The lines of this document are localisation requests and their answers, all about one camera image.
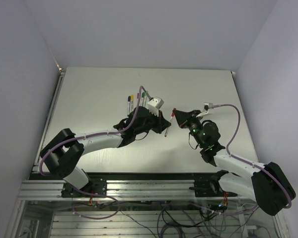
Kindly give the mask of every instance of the wire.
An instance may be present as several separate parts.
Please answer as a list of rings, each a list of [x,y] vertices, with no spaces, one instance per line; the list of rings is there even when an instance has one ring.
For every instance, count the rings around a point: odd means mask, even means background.
[[[219,235],[220,237],[221,237],[221,233],[226,231],[226,220],[225,220],[225,218],[226,217],[223,216],[223,220],[222,220],[222,224],[221,224],[221,230],[220,230],[220,235]]]
[[[268,235],[269,235],[269,238],[272,238],[272,237],[270,236],[270,233],[269,233],[269,231],[268,231],[268,229],[267,229],[266,227],[262,227],[262,226],[258,226],[258,227],[259,227],[259,229],[264,228],[264,229],[267,231],[267,233],[268,233]]]
[[[216,214],[214,214],[213,216],[211,216],[211,217],[209,217],[209,218],[205,218],[204,216],[202,216],[205,220],[204,221],[201,221],[201,222],[198,222],[198,223],[194,223],[192,226],[191,225],[183,225],[183,224],[180,224],[180,223],[178,223],[166,210],[163,210],[162,211],[162,219],[163,219],[163,221],[167,224],[168,222],[166,222],[165,221],[165,219],[164,219],[164,217],[163,217],[163,213],[164,212],[166,212],[166,214],[168,214],[168,216],[172,219],[172,221],[174,222],[174,223],[176,223],[177,225],[176,226],[178,226],[178,227],[185,227],[185,228],[192,228],[192,227],[203,227],[202,225],[201,226],[199,226],[201,223],[205,223],[205,222],[207,222],[207,221],[209,221],[209,220],[211,220],[211,219],[213,219],[215,216],[216,216]]]
[[[131,220],[133,220],[134,222],[136,222],[138,225],[140,225],[140,226],[142,226],[142,227],[148,229],[148,230],[151,232],[151,234],[156,238],[155,234],[152,232],[152,230],[150,230],[149,227],[146,227],[146,226],[140,224],[140,223],[137,222],[134,218],[132,218],[130,215],[128,215],[128,214],[126,214],[126,213],[123,213],[122,211],[120,211],[120,212],[121,212],[122,214],[124,214],[125,216],[129,217],[129,218],[130,218]]]
[[[189,220],[193,223],[193,225],[198,229],[198,231],[201,233],[202,236],[205,237],[205,235],[203,234],[202,230],[199,228],[199,226],[197,226],[194,222],[194,220],[189,216],[188,213],[186,213],[184,210],[182,210],[182,212],[189,218]]]
[[[22,235],[18,236],[17,238],[22,237],[22,236],[24,236],[26,234],[28,234],[28,233],[27,232],[23,232]]]
[[[152,97],[148,94],[147,90],[143,87],[143,86],[140,86],[139,87],[139,95],[141,94],[141,91],[144,91],[146,94],[147,94],[147,97],[149,98],[149,100],[152,99]],[[124,129],[122,130],[119,130],[119,131],[116,131],[116,132],[97,132],[97,133],[93,133],[93,134],[89,134],[89,135],[86,135],[86,136],[80,136],[80,137],[75,137],[75,138],[71,138],[71,139],[68,139],[68,140],[65,140],[65,141],[62,141],[61,143],[57,144],[56,146],[52,147],[52,149],[50,149],[43,157],[42,157],[42,160],[40,162],[40,165],[39,165],[39,171],[40,171],[40,174],[43,175],[43,176],[50,176],[51,174],[49,173],[45,173],[43,172],[43,163],[44,161],[46,160],[46,158],[56,149],[58,149],[59,147],[69,143],[69,142],[72,142],[72,141],[76,141],[76,140],[81,140],[81,139],[85,139],[85,138],[91,138],[91,137],[95,137],[95,136],[100,136],[100,135],[117,135],[117,134],[121,134],[122,132],[128,130],[132,124],[134,123],[135,119],[136,119],[136,116],[137,116],[137,113],[138,113],[138,109],[139,109],[139,104],[140,104],[140,100],[137,101],[137,106],[136,106],[136,109],[135,109],[135,113],[134,113],[134,116],[131,120],[131,122],[129,123],[128,126],[126,126]]]
[[[260,166],[258,166],[258,165],[256,165],[256,164],[253,164],[253,163],[249,162],[248,160],[246,160],[246,159],[244,159],[244,158],[242,158],[242,157],[239,157],[239,156],[236,156],[236,155],[230,153],[230,151],[229,151],[229,146],[231,145],[231,143],[233,142],[233,140],[234,140],[235,137],[236,137],[236,134],[237,134],[237,132],[238,132],[239,125],[240,125],[241,116],[240,116],[239,109],[238,109],[235,105],[233,105],[233,104],[213,105],[213,106],[211,106],[210,108],[219,108],[219,107],[233,107],[233,108],[237,111],[237,115],[238,115],[238,121],[237,121],[236,130],[235,130],[235,132],[234,132],[234,134],[233,134],[233,137],[231,138],[231,140],[228,142],[228,144],[227,144],[227,146],[226,146],[226,151],[227,151],[227,153],[228,153],[231,157],[233,157],[233,158],[235,158],[235,159],[237,159],[237,160],[239,160],[239,161],[242,161],[242,162],[244,162],[244,163],[246,163],[246,164],[248,164],[248,165],[254,166],[255,168],[257,168],[257,169],[261,170],[262,172],[264,172],[267,176],[269,176],[269,177],[270,177],[270,178],[271,178],[271,179],[272,179],[272,180],[273,180],[273,181],[280,187],[280,189],[281,189],[281,190],[283,191],[283,193],[285,194],[285,196],[286,196],[286,198],[287,198],[287,201],[288,201],[288,205],[285,206],[285,208],[286,208],[286,209],[291,208],[291,206],[292,206],[292,200],[291,200],[289,194],[287,193],[287,191],[286,191],[286,189],[283,187],[283,185],[282,185],[282,184],[281,184],[281,183],[280,183],[274,176],[272,176],[266,169],[264,169],[264,168],[262,168],[262,167],[260,167]]]
[[[152,99],[152,97],[148,94],[148,92],[146,91],[146,89],[143,87],[143,86],[140,86],[139,87],[139,95],[141,94],[141,91],[144,91],[146,94],[147,94],[147,97],[149,98],[149,100]],[[140,100],[137,101],[137,106],[136,106],[136,109],[135,109],[135,113],[134,113],[134,116],[131,120],[131,122],[129,123],[128,126],[126,126],[124,129],[122,130],[119,130],[117,132],[97,132],[97,133],[93,133],[93,134],[89,134],[89,135],[86,135],[86,136],[80,136],[80,137],[74,137],[74,138],[71,138],[71,139],[68,139],[68,140],[65,140],[65,141],[62,141],[61,143],[57,144],[56,146],[54,146],[52,149],[50,149],[42,158],[41,162],[40,162],[40,165],[39,165],[39,171],[40,171],[40,174],[43,175],[43,176],[50,176],[51,174],[49,173],[45,173],[43,172],[43,163],[45,162],[46,158],[56,149],[58,149],[59,147],[69,143],[69,142],[72,142],[72,141],[76,141],[76,140],[81,140],[81,139],[85,139],[85,138],[91,138],[91,137],[95,137],[95,136],[100,136],[100,135],[117,135],[117,134],[120,134],[126,130],[128,130],[132,124],[134,123],[135,119],[136,119],[136,116],[137,116],[137,113],[138,113],[138,109],[139,109],[139,104],[140,104]],[[72,206],[72,210],[73,210],[73,214],[75,215],[78,215],[80,217],[84,217],[84,218],[88,218],[88,219],[93,219],[93,220],[101,220],[101,219],[106,219],[106,218],[110,218],[114,215],[116,215],[119,210],[120,210],[120,204],[119,204],[119,201],[112,197],[112,196],[107,196],[107,195],[102,195],[102,194],[94,194],[94,193],[88,193],[88,192],[84,192],[82,190],[79,190],[78,188],[76,188],[75,186],[72,185],[72,187],[77,191],[77,192],[80,192],[82,194],[85,194],[85,195],[88,195],[88,196],[94,196],[94,197],[104,197],[104,198],[110,198],[112,200],[114,200],[115,202],[117,202],[117,205],[118,205],[118,208],[117,208],[117,211],[114,212],[112,215],[109,215],[109,216],[106,216],[106,217],[103,217],[103,218],[95,218],[95,217],[89,217],[89,216],[85,216],[85,215],[80,215],[79,213],[77,213],[75,211],[75,205],[73,204]]]
[[[75,187],[73,185],[72,185],[72,187],[73,187],[74,190],[76,190],[76,191],[78,191],[78,192],[80,192],[80,193],[82,193],[84,195],[110,198],[110,199],[114,200],[117,203],[117,205],[118,205],[117,210],[113,214],[111,214],[109,216],[106,216],[106,217],[89,217],[89,216],[81,215],[78,212],[76,212],[75,211],[75,204],[73,204],[72,211],[73,211],[73,214],[74,215],[77,215],[77,216],[83,217],[83,218],[87,218],[87,219],[92,219],[92,220],[103,220],[103,219],[107,219],[107,218],[111,218],[111,217],[115,216],[120,211],[120,202],[116,198],[114,198],[112,196],[108,196],[108,195],[103,195],[103,194],[94,194],[94,193],[85,192],[85,191],[79,190],[77,187]]]
[[[191,147],[192,149],[196,150],[196,149],[198,148],[199,145],[197,145],[195,148],[192,147],[192,145],[190,144],[190,135],[191,135],[191,133],[189,133],[189,145],[190,145],[190,147]]]
[[[249,221],[249,219],[254,215],[254,213],[256,212],[256,210],[258,209],[259,207],[257,207],[254,211],[253,211],[253,213],[252,214],[250,214],[250,216],[248,217],[248,219],[246,220],[246,222],[243,224],[243,225],[240,225],[230,236],[229,236],[229,238],[231,238],[232,237],[232,235],[235,233],[235,232],[237,232],[237,230],[238,229],[240,229],[242,226],[244,226],[243,227],[243,230],[242,230],[242,235],[243,235],[243,232],[244,232],[244,228],[245,228],[245,225],[247,224],[247,222]]]
[[[143,137],[143,138],[141,138],[141,139],[138,139],[138,140],[143,140],[143,139],[145,139],[146,138],[146,136],[149,134],[149,131],[148,132],[146,132],[146,135]]]
[[[252,208],[249,209],[249,210],[244,210],[244,211],[234,212],[234,213],[227,213],[227,212],[222,213],[222,212],[214,211],[214,210],[212,210],[212,209],[210,209],[210,208],[208,208],[208,207],[200,206],[199,204],[196,204],[196,203],[193,203],[193,202],[189,202],[189,203],[192,204],[192,205],[194,205],[194,206],[196,206],[196,207],[200,207],[200,208],[203,208],[203,209],[205,209],[205,210],[208,210],[208,211],[210,211],[210,212],[212,212],[212,213],[214,213],[214,214],[219,214],[219,215],[223,215],[223,216],[236,216],[236,215],[242,215],[242,214],[245,214],[245,213],[252,212],[252,211],[254,211],[254,210],[256,210],[256,209],[258,208],[258,206],[255,205],[254,207],[252,207]]]

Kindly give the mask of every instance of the pink cable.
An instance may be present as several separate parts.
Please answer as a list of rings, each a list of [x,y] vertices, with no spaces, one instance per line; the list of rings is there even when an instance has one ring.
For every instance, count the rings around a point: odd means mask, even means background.
[[[148,92],[146,91],[146,89],[145,89],[143,86],[140,86],[140,87],[139,87],[139,94],[141,94],[141,90],[143,90],[143,91],[147,94],[149,100],[151,100],[152,97],[148,94]],[[128,130],[128,129],[132,126],[132,124],[134,123],[134,121],[135,121],[135,119],[136,119],[136,116],[137,116],[137,113],[138,113],[139,104],[140,104],[140,100],[137,101],[137,106],[136,106],[136,109],[135,109],[134,116],[133,116],[131,122],[129,123],[129,125],[128,125],[126,128],[124,128],[124,129],[122,129],[122,130],[120,130],[120,131],[117,131],[117,132],[110,132],[110,133],[108,133],[108,134],[110,134],[110,135],[116,135],[116,134],[120,134],[120,133],[122,133],[122,132]],[[107,135],[107,132],[97,132],[97,133],[89,134],[89,135],[86,136],[86,138],[91,138],[91,137],[100,136],[100,135]],[[67,144],[67,143],[69,143],[69,142],[72,142],[72,141],[75,141],[75,140],[81,140],[81,139],[84,139],[84,138],[85,138],[84,136],[80,136],[80,137],[75,137],[75,138],[72,138],[72,139],[68,139],[68,140],[62,141],[61,143],[57,144],[57,145],[54,146],[52,149],[50,149],[50,150],[49,150],[49,151],[42,157],[42,160],[41,160],[40,165],[39,165],[39,171],[40,171],[40,174],[43,175],[43,176],[50,176],[50,175],[51,175],[51,174],[49,174],[49,173],[45,173],[45,172],[43,172],[43,163],[45,162],[46,158],[47,158],[47,157],[48,157],[54,150],[58,149],[59,147],[65,145],[65,144]]]
[[[226,146],[227,153],[231,157],[233,157],[233,158],[235,158],[235,159],[237,159],[239,161],[242,161],[242,162],[244,162],[244,163],[246,163],[248,165],[253,166],[253,164],[251,162],[249,162],[249,161],[247,161],[247,160],[245,160],[245,159],[243,159],[241,157],[238,157],[238,156],[236,156],[234,154],[231,154],[230,151],[229,151],[229,146],[231,145],[232,141],[235,139],[236,134],[237,134],[238,129],[239,129],[239,125],[240,125],[240,112],[239,112],[239,109],[235,105],[233,105],[233,104],[213,105],[210,108],[219,108],[219,107],[233,107],[237,111],[237,115],[238,115],[238,121],[237,121],[236,130],[234,132],[234,135],[233,135],[232,139],[228,142],[228,144]],[[264,169],[264,168],[262,168],[262,167],[260,167],[258,165],[254,165],[254,167],[257,168],[257,169],[259,169],[259,170],[261,170],[261,171],[263,171],[267,176],[269,176],[280,187],[280,189],[283,191],[283,193],[285,194],[285,196],[287,198],[287,201],[288,201],[288,206],[286,206],[285,208],[286,209],[291,208],[291,206],[292,206],[292,199],[290,198],[289,194],[287,193],[286,189],[282,186],[282,184],[274,176],[272,176],[266,169]]]
[[[140,86],[139,87],[139,95],[141,95],[141,91],[144,91],[146,94],[147,94],[147,97],[149,98],[149,100],[152,99],[152,97],[149,95],[149,93],[146,91],[146,89],[143,87],[143,86]],[[117,132],[109,132],[108,134],[111,134],[111,135],[116,135],[116,134],[120,134],[126,130],[128,130],[132,124],[134,123],[135,119],[136,119],[136,116],[137,116],[137,113],[138,113],[138,108],[139,108],[139,104],[140,104],[140,100],[137,100],[137,106],[136,106],[136,109],[135,109],[135,113],[134,113],[134,116],[131,120],[131,122],[129,123],[129,125],[120,130],[120,131],[117,131]],[[90,134],[90,135],[87,135],[86,138],[91,138],[91,137],[95,137],[95,136],[100,136],[100,135],[107,135],[107,132],[97,132],[97,133],[93,133],[93,134]],[[54,146],[52,149],[50,149],[42,158],[41,162],[40,162],[40,165],[39,165],[39,171],[40,171],[40,174],[42,176],[50,176],[51,174],[49,173],[45,173],[43,172],[43,163],[45,162],[46,158],[56,149],[58,149],[59,147],[69,143],[69,142],[72,142],[72,141],[76,141],[76,140],[81,140],[81,139],[84,139],[85,137],[84,136],[80,136],[80,137],[75,137],[75,138],[71,138],[71,139],[68,139],[68,140],[65,140],[65,141],[62,141],[61,143],[57,144],[56,146]],[[108,196],[108,195],[103,195],[103,194],[93,194],[93,193],[89,193],[89,192],[84,192],[78,188],[76,188],[75,186],[72,185],[72,187],[82,193],[82,194],[85,194],[85,195],[88,195],[88,196],[94,196],[94,197],[106,197],[106,198],[110,198],[112,200],[114,200],[115,202],[117,202],[117,205],[118,205],[118,208],[116,210],[116,212],[114,212],[113,214],[109,215],[109,216],[106,216],[106,217],[101,217],[101,218],[95,218],[95,217],[89,217],[89,216],[85,216],[85,215],[80,215],[79,213],[77,213],[75,211],[75,205],[72,206],[72,210],[73,210],[73,213],[77,216],[80,216],[80,217],[84,217],[84,218],[88,218],[88,219],[93,219],[93,220],[102,220],[102,219],[107,219],[107,218],[110,218],[110,217],[113,217],[115,216],[119,211],[120,211],[120,203],[119,201],[112,197],[112,196]]]

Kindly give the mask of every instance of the white wall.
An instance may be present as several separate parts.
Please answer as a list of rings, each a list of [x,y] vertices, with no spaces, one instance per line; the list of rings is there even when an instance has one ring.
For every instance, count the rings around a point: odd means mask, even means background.
[[[277,0],[25,0],[60,67],[236,71]]]
[[[0,238],[43,132],[58,68],[22,0],[0,0]]]
[[[297,198],[286,210],[298,238],[298,0],[279,0],[237,71],[259,159],[284,170]]]

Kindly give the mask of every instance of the black cable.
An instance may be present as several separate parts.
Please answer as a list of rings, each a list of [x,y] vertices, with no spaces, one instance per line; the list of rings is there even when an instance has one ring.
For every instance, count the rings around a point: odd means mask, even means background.
[[[128,215],[128,214],[125,214],[125,213],[123,213],[122,211],[120,211],[122,214],[124,214],[125,216],[127,216],[127,217],[129,217],[131,220],[133,220],[134,222],[136,222],[138,225],[140,225],[140,226],[142,226],[142,227],[144,227],[144,228],[146,228],[146,229],[148,229],[150,232],[151,232],[151,234],[154,236],[154,238],[156,238],[156,236],[155,236],[155,234],[152,232],[152,230],[150,230],[150,228],[149,227],[146,227],[146,226],[144,226],[144,225],[142,225],[142,224],[140,224],[139,222],[137,222],[134,218],[132,218],[130,215]]]
[[[146,132],[146,135],[145,135],[143,138],[141,138],[141,139],[138,139],[138,140],[143,140],[143,139],[145,139],[145,137],[146,137],[148,134],[149,134],[149,131],[148,131],[148,132]]]
[[[223,216],[223,220],[222,220],[222,224],[221,224],[221,230],[220,230],[220,235],[219,235],[220,237],[221,237],[221,233],[226,231],[226,220],[225,220],[225,218],[226,217]]]
[[[195,148],[192,147],[192,145],[190,144],[190,135],[191,135],[191,133],[189,133],[189,145],[190,145],[190,147],[191,147],[192,149],[196,150],[196,149],[198,148],[199,145],[197,145]]]
[[[267,231],[267,233],[268,233],[268,235],[269,235],[269,238],[272,238],[272,237],[270,236],[270,233],[269,233],[269,231],[268,231],[268,229],[267,229],[266,227],[262,227],[262,226],[257,226],[257,227],[259,227],[259,229],[264,228],[264,229]]]
[[[18,236],[17,238],[22,237],[22,236],[24,236],[26,234],[28,234],[28,233],[27,232],[24,232],[22,235]]]
[[[180,223],[178,223],[166,210],[163,210],[162,211],[162,219],[163,219],[163,221],[166,223],[166,224],[168,224],[168,222],[166,222],[165,221],[165,219],[164,219],[164,217],[163,217],[163,213],[164,212],[166,212],[166,214],[168,214],[168,216],[172,219],[172,221],[176,224],[175,226],[177,226],[177,227],[185,227],[185,228],[192,228],[192,227],[204,227],[204,226],[206,226],[206,224],[203,226],[203,225],[201,225],[201,226],[199,226],[201,223],[205,223],[205,222],[207,222],[207,221],[209,221],[209,220],[211,220],[211,219],[213,219],[215,216],[216,216],[216,214],[214,214],[213,216],[210,216],[209,218],[207,218],[206,220],[204,220],[204,221],[201,221],[201,222],[198,222],[198,223],[195,223],[194,225],[183,225],[183,224],[180,224]]]
[[[246,223],[249,221],[249,219],[254,215],[254,213],[256,212],[256,210],[258,209],[259,207],[257,207],[254,211],[253,211],[253,213],[252,214],[250,214],[250,216],[248,217],[248,219],[246,220],[246,222],[243,224],[243,225],[240,225],[230,236],[229,236],[229,238],[231,238],[232,237],[232,235],[235,233],[235,232],[237,232],[237,230],[238,229],[240,229],[242,226],[244,226],[243,227],[243,230],[242,230],[242,236],[243,236],[243,232],[244,232],[244,228],[245,228],[245,225],[246,225]]]
[[[217,228],[216,228],[216,224],[215,224],[215,226],[213,226],[212,223],[211,223],[210,221],[208,221],[208,224],[209,224],[210,227],[213,227],[213,229],[216,230],[216,231],[218,231],[218,232],[221,232],[221,233],[222,233],[222,232],[224,232],[224,231],[226,230],[225,216],[223,216],[223,220],[222,220],[222,224],[221,224],[221,229],[217,229]]]

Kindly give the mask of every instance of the marker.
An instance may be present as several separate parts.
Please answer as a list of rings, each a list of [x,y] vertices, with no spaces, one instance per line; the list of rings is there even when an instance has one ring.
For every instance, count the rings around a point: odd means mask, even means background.
[[[127,109],[127,115],[130,114],[130,96],[128,97],[128,109]]]
[[[146,102],[147,102],[147,94],[146,93],[144,93],[144,94],[145,94],[145,96],[144,96],[144,100],[143,100],[143,107],[146,106]]]
[[[143,99],[143,102],[142,102],[142,105],[141,106],[146,106],[146,99],[147,99],[147,96],[146,96],[146,93],[142,93],[141,95],[142,99]]]
[[[174,112],[173,112],[173,110],[172,110],[171,118],[170,118],[170,120],[169,120],[170,123],[172,123],[172,120],[173,120],[173,117],[174,117]],[[165,131],[164,137],[167,137],[169,128],[170,128],[170,127],[168,127],[167,130]]]
[[[134,110],[134,95],[130,95],[130,112]]]
[[[142,93],[142,94],[141,94],[141,99],[140,99],[140,104],[139,104],[139,106],[142,106],[142,105],[143,105],[143,103],[144,103],[144,96],[145,96],[145,93]]]

